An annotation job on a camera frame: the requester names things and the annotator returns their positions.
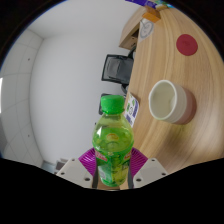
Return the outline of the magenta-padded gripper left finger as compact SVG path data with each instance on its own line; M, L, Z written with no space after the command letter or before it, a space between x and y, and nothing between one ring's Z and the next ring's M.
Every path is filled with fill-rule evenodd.
M57 176L84 188L97 188L98 171L93 148L79 158L69 159L58 171Z

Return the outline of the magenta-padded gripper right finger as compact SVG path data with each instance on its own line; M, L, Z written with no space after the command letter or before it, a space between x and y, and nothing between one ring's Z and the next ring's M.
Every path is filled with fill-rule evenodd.
M168 172L156 158L147 158L136 148L131 151L128 171L128 188L146 186L168 175Z

